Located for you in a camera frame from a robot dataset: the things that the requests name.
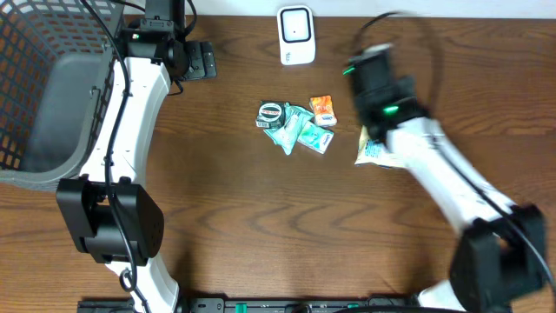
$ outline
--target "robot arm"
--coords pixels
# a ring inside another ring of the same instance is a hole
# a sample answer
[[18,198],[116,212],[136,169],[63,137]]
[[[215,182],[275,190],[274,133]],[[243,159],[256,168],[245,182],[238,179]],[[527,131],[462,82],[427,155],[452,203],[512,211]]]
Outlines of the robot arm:
[[419,304],[487,311],[542,288],[546,273],[513,230],[517,225],[544,257],[539,210],[515,205],[459,153],[417,101],[413,80],[394,79],[389,45],[371,47],[353,58],[349,73],[355,107],[369,135],[406,165],[460,237],[449,281],[421,292]]
[[164,221],[161,210],[145,191],[146,162],[156,117],[172,82],[215,76],[210,43],[185,42],[183,0],[148,1],[145,18],[116,37],[129,75],[129,97],[118,127],[126,81],[114,62],[114,83],[103,126],[77,180],[62,180],[56,192],[69,231],[79,251],[90,253],[118,276],[131,264],[122,236],[107,205],[105,156],[116,131],[110,181],[121,210],[137,266],[137,285],[131,292],[137,312],[173,313],[179,287],[158,253]]

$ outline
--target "black base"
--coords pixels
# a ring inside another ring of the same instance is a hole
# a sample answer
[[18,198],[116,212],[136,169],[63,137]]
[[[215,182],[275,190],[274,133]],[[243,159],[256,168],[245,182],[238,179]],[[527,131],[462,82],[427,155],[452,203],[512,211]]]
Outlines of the black base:
[[77,313],[133,312],[133,299],[128,301],[80,301]]
[[[175,313],[335,313],[339,310],[374,305],[415,306],[412,297],[373,295],[366,300],[228,300],[196,298],[180,300]],[[77,313],[133,312],[128,301],[81,301]]]
[[215,52],[211,42],[188,41],[185,43],[190,62],[183,80],[198,80],[216,77]]

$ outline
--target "white plastic casing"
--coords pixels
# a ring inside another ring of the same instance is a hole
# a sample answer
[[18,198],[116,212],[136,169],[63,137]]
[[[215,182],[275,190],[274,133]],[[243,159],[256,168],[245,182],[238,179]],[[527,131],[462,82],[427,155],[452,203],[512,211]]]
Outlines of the white plastic casing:
[[[131,81],[130,95],[114,142],[111,181],[117,183],[125,176],[132,183],[139,183],[146,189],[150,139],[158,110],[168,95],[170,78],[164,64],[152,64],[147,58],[126,57],[124,62]],[[103,127],[95,148],[79,173],[79,176],[89,175],[91,182],[104,182],[104,157],[122,104],[124,86],[122,66],[114,62],[114,86]]]
[[387,133],[387,147],[428,191],[440,210],[460,235],[477,218],[492,221],[500,214],[483,201],[431,144],[431,134],[452,163],[506,213],[515,205],[496,190],[453,146],[439,123],[426,117],[400,123]]
[[419,305],[424,308],[438,308],[465,311],[460,301],[453,293],[448,280],[437,283],[431,288],[423,290],[417,297]]
[[293,5],[278,10],[278,37],[280,60],[284,65],[314,61],[313,11],[305,5]]
[[[128,262],[112,262],[106,266],[118,276],[123,270],[130,270]],[[160,253],[150,258],[147,265],[137,267],[137,288],[147,300],[152,313],[174,313],[180,288],[166,270]],[[131,296],[135,302],[134,309],[144,312],[137,294],[132,292]]]

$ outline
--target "orange package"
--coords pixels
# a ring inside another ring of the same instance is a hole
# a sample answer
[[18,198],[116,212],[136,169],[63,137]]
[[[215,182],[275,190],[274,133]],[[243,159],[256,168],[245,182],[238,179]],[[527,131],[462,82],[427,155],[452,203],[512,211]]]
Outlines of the orange package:
[[314,112],[314,123],[317,126],[328,127],[338,123],[334,110],[332,110],[332,97],[313,97],[309,102]]

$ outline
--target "white device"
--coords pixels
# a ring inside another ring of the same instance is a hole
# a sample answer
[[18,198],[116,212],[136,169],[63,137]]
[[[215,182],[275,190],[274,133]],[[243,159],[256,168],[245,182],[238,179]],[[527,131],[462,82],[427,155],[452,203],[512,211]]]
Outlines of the white device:
[[284,65],[314,61],[313,12],[305,5],[293,5],[278,10],[280,60]]

